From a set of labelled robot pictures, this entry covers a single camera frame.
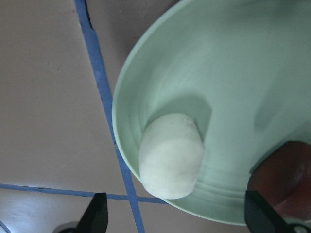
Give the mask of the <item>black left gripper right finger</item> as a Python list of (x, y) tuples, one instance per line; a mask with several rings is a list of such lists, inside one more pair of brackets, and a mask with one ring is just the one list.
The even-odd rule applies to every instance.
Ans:
[(244, 220), (251, 233), (294, 233), (293, 226), (257, 191), (245, 192)]

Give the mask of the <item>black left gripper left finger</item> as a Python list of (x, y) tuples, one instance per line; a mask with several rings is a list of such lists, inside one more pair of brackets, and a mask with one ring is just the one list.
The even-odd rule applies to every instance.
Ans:
[(108, 225), (106, 193), (96, 193), (80, 219), (77, 233), (105, 233)]

